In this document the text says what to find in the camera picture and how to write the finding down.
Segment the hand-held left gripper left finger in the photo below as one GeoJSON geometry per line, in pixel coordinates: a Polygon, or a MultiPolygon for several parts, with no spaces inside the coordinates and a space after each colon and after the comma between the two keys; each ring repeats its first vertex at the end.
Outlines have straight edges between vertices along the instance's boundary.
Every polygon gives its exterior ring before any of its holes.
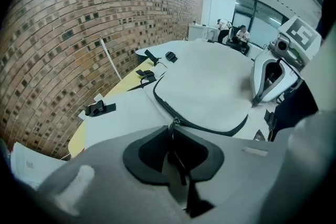
{"type": "Polygon", "coordinates": [[[186,224],[167,186],[140,182],[122,155],[132,142],[167,128],[152,127],[97,143],[47,177],[36,202],[56,224],[186,224]]]}

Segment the person's dark clothing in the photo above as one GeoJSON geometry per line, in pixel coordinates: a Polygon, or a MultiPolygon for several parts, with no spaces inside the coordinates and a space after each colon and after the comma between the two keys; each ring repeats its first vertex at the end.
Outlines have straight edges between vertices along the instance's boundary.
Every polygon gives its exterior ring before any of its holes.
{"type": "Polygon", "coordinates": [[[316,102],[305,81],[291,93],[275,109],[276,125],[272,132],[274,140],[282,129],[294,127],[303,118],[318,111],[316,102]]]}

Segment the white stick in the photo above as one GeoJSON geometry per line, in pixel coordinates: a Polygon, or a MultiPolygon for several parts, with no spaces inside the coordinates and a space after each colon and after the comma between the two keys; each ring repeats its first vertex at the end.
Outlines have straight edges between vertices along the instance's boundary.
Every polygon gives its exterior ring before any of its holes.
{"type": "Polygon", "coordinates": [[[99,41],[100,41],[100,43],[101,43],[101,45],[102,45],[102,47],[103,47],[103,49],[104,49],[104,51],[105,51],[105,53],[106,53],[106,55],[107,55],[107,57],[108,57],[108,60],[109,60],[109,62],[110,62],[110,64],[111,64],[113,70],[115,71],[117,77],[118,77],[119,80],[121,81],[122,78],[121,78],[121,76],[120,76],[120,74],[119,74],[119,72],[118,72],[118,70],[117,70],[115,64],[113,63],[113,61],[112,61],[112,59],[111,59],[110,53],[108,52],[108,49],[107,49],[107,47],[106,47],[106,45],[105,45],[105,42],[103,41],[102,36],[99,37],[99,41]]]}

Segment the white paper stack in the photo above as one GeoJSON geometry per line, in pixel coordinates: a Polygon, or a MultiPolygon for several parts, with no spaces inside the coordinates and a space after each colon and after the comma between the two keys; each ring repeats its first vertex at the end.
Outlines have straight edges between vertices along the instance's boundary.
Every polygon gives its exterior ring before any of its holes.
{"type": "Polygon", "coordinates": [[[65,163],[35,152],[19,142],[14,144],[10,155],[10,169],[14,177],[33,189],[38,189],[50,174],[65,163]]]}

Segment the white bag with black straps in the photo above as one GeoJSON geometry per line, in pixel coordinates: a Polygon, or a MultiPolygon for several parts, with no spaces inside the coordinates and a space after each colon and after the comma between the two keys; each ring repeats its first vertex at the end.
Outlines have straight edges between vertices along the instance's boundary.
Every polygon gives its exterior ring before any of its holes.
{"type": "Polygon", "coordinates": [[[161,59],[154,81],[101,99],[106,112],[85,119],[85,148],[99,142],[170,125],[223,136],[267,139],[266,112],[275,103],[252,105],[253,61],[223,45],[193,41],[176,51],[177,60],[161,59]]]}

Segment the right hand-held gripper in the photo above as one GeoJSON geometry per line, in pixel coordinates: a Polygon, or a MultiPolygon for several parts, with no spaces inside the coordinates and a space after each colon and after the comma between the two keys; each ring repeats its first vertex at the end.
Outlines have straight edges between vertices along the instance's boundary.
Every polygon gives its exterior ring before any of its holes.
{"type": "Polygon", "coordinates": [[[277,39],[270,42],[254,61],[251,70],[251,89],[253,106],[267,103],[279,97],[292,87],[299,75],[294,71],[302,69],[318,53],[321,35],[298,16],[294,16],[278,28],[277,39]],[[284,59],[276,60],[275,56],[284,59]]]}

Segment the white sink cabinet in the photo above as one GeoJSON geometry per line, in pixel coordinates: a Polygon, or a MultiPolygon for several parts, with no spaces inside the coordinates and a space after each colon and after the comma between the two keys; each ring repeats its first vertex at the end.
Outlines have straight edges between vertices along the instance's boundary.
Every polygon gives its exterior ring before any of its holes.
{"type": "Polygon", "coordinates": [[[216,27],[191,23],[188,26],[188,41],[196,39],[215,40],[218,29],[216,27]]]}

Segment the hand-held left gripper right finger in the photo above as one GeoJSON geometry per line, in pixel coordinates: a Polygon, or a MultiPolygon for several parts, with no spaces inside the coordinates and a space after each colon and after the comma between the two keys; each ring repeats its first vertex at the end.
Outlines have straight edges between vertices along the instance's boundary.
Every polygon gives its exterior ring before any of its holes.
{"type": "Polygon", "coordinates": [[[273,142],[178,127],[174,141],[191,164],[191,224],[281,224],[310,192],[310,135],[283,130],[273,142]]]}

